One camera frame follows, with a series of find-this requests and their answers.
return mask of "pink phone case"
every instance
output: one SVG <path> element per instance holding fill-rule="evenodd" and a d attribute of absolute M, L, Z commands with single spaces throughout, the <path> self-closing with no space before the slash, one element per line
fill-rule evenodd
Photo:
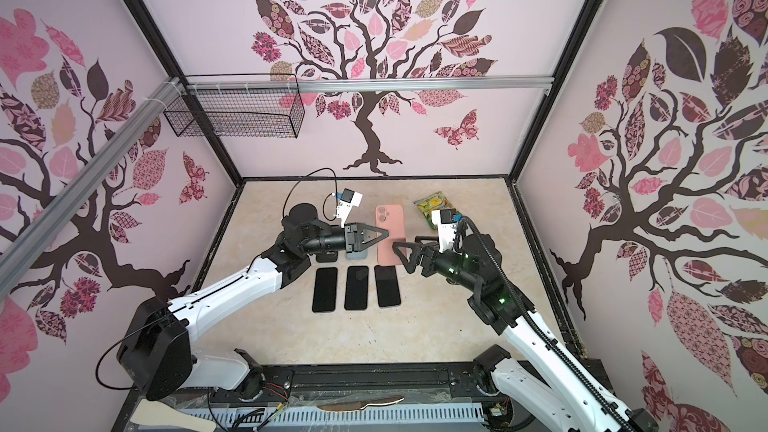
<path fill-rule="evenodd" d="M 400 259 L 392 251 L 393 242 L 406 241 L 406 217 L 402 206 L 376 206 L 376 226 L 389 231 L 389 237 L 378 244 L 376 259 L 379 265 L 400 265 Z"/>

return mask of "black cable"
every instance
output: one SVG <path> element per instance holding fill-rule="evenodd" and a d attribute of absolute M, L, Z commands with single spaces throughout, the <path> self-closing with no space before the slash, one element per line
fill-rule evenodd
<path fill-rule="evenodd" d="M 283 217 L 285 217 L 285 216 L 286 216 L 286 206 L 288 205 L 288 197 L 290 197 L 291 193 L 293 192 L 293 189 L 294 189 L 294 188 L 296 188 L 296 186 L 298 186 L 298 185 L 299 185 L 299 183 L 300 183 L 302 180 L 304 180 L 305 178 L 307 178 L 307 177 L 311 176 L 311 175 L 312 175 L 312 174 L 314 174 L 314 173 L 320 172 L 321 170 L 330 170 L 330 171 L 331 171 L 331 173 L 333 174 L 333 187 L 334 187 L 334 189 L 336 190 L 336 206 L 337 206 L 337 207 L 339 206 L 339 183 L 336 181 L 336 171 L 335 171 L 335 170 L 333 170 L 333 169 L 332 169 L 332 168 L 330 168 L 330 167 L 323 167 L 323 168 L 318 168 L 317 170 L 314 170 L 314 171 L 312 171 L 312 172 L 308 173 L 308 174 L 307 174 L 307 175 L 305 175 L 304 177 L 302 177 L 302 178 L 300 178 L 299 180 L 297 180 L 295 184 L 293 184 L 293 187 L 291 187 L 291 188 L 290 188 L 290 190 L 288 191 L 288 195 L 286 196 L 286 200 L 283 202 Z M 323 215 L 323 216 L 325 216 L 325 215 L 326 215 L 326 211 L 325 211 L 324 209 L 323 209 L 323 211 L 322 211 L 322 215 Z M 328 217 L 326 217 L 326 220 L 333 220 L 333 219 L 335 219 L 335 218 L 336 218 L 336 217 L 334 217 L 334 218 L 328 218 Z"/>
<path fill-rule="evenodd" d="M 173 311 L 171 313 L 175 314 L 176 312 L 178 312 L 180 310 L 182 310 L 182 309 L 180 308 L 177 311 Z M 102 382 L 101 379 L 98 376 L 98 370 L 99 370 L 99 367 L 101 367 L 101 362 L 104 360 L 105 357 L 107 357 L 107 354 L 109 354 L 110 350 L 112 350 L 112 349 L 116 348 L 117 346 L 119 346 L 125 339 L 129 338 L 133 334 L 138 334 L 139 332 L 145 330 L 147 327 L 149 327 L 151 325 L 155 325 L 157 322 L 160 322 L 161 320 L 163 320 L 163 319 L 165 319 L 167 317 L 168 317 L 167 315 L 164 315 L 163 317 L 160 317 L 158 320 L 149 322 L 145 326 L 143 326 L 143 327 L 141 327 L 139 329 L 136 329 L 135 331 L 129 333 L 128 335 L 126 335 L 125 337 L 120 339 L 119 341 L 115 342 L 109 349 L 107 349 L 106 352 L 104 352 L 101 355 L 101 358 L 98 360 L 98 362 L 96 362 L 96 371 L 95 371 L 96 372 L 96 381 L 98 382 L 99 385 L 101 385 L 101 387 L 107 388 L 107 389 L 110 389 L 110 390 L 130 390 L 130 389 L 133 388 L 133 386 L 131 386 L 131 387 L 112 387 L 111 385 L 106 385 L 104 382 Z"/>
<path fill-rule="evenodd" d="M 478 236 L 478 242 L 482 246 L 483 250 L 485 251 L 485 254 L 488 256 L 490 261 L 493 263 L 494 267 L 496 268 L 496 272 L 498 273 L 498 276 L 502 279 L 504 282 L 504 285 L 506 286 L 507 292 L 509 292 L 509 296 L 512 298 L 514 304 L 523 311 L 523 319 L 528 323 L 528 325 L 533 329 L 533 331 L 540 337 L 541 340 L 543 340 L 546 344 L 551 344 L 552 339 L 547 337 L 547 335 L 544 333 L 543 330 L 534 322 L 533 318 L 530 314 L 528 314 L 528 308 L 525 306 L 525 303 L 523 302 L 522 298 L 514 291 L 514 286 L 507 278 L 507 275 L 502 270 L 502 266 L 498 263 L 498 261 L 494 258 L 493 254 L 491 254 L 491 249 L 488 247 L 488 244 L 485 243 L 485 239 L 480 234 L 480 231 L 475 226 L 475 223 L 467 216 L 462 216 L 462 218 L 458 221 L 457 234 L 460 230 L 462 230 L 462 224 L 465 223 L 469 228 L 472 230 L 472 233 Z M 568 358 L 567 355 L 560 349 L 560 347 L 557 347 L 556 345 L 552 345 L 550 347 L 550 350 L 554 352 L 555 355 L 560 358 L 560 360 L 563 361 L 563 363 L 571 369 L 571 372 L 576 376 L 577 379 L 582 383 L 583 386 L 586 387 L 587 390 L 592 394 L 592 396 L 600 403 L 602 406 L 603 412 L 607 411 L 607 414 L 611 416 L 614 420 L 616 420 L 619 425 L 626 430 L 632 430 L 632 427 L 629 425 L 629 423 L 621 417 L 619 412 L 617 412 L 614 408 L 610 406 L 610 403 L 608 400 L 606 400 L 605 397 L 599 392 L 599 390 L 592 385 L 592 383 L 584 376 L 584 374 L 581 373 L 581 370 L 579 370 L 576 365 L 571 361 L 570 358 Z"/>
<path fill-rule="evenodd" d="M 219 424 L 219 420 L 214 415 L 214 411 L 210 408 L 210 390 L 208 390 L 208 411 L 210 412 L 210 416 L 214 418 L 214 422 L 216 422 L 216 425 L 219 426 L 219 428 L 221 428 L 224 432 L 230 432 L 230 430 L 225 426 Z"/>

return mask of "black smartphone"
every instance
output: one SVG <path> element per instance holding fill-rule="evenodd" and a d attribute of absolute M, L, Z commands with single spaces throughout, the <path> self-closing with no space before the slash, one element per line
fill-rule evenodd
<path fill-rule="evenodd" d="M 333 312 L 336 310 L 336 284 L 339 269 L 321 267 L 315 273 L 315 294 L 312 296 L 312 312 Z"/>
<path fill-rule="evenodd" d="M 346 270 L 344 309 L 364 311 L 368 308 L 368 266 L 352 265 Z"/>
<path fill-rule="evenodd" d="M 376 277 L 376 295 L 379 297 L 379 307 L 395 307 L 400 305 L 400 287 L 397 283 L 397 271 L 394 265 L 377 265 L 373 268 Z"/>

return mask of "wall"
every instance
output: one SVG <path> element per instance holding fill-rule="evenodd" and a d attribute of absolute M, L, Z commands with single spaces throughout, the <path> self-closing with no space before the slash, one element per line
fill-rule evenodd
<path fill-rule="evenodd" d="M 121 0 L 0 0 L 0 248 L 163 80 Z M 233 190 L 204 139 L 147 130 L 0 303 L 4 429 L 111 427 L 126 393 L 96 361 L 140 302 L 188 289 Z M 101 377 L 130 383 L 112 354 Z"/>
<path fill-rule="evenodd" d="M 295 72 L 302 80 L 549 75 L 584 2 L 379 0 L 377 11 L 376 0 L 145 1 L 186 73 Z M 224 144 L 245 176 L 322 166 L 346 176 L 505 174 L 540 95 L 380 92 L 356 102 L 351 92 L 303 94 L 298 139 Z"/>
<path fill-rule="evenodd" d="M 590 356 L 662 430 L 762 430 L 768 0 L 608 0 L 521 179 Z"/>

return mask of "green snack packet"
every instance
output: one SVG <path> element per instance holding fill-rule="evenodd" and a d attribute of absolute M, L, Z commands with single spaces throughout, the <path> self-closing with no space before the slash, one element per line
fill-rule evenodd
<path fill-rule="evenodd" d="M 427 223 L 429 224 L 429 227 L 432 228 L 432 230 L 437 230 L 437 226 L 432 223 L 433 210 L 440 210 L 441 208 L 455 208 L 453 204 L 448 202 L 442 192 L 435 192 L 434 194 L 420 198 L 413 203 L 416 205 L 416 207 L 418 207 L 418 210 L 422 211 L 424 218 L 427 219 Z"/>

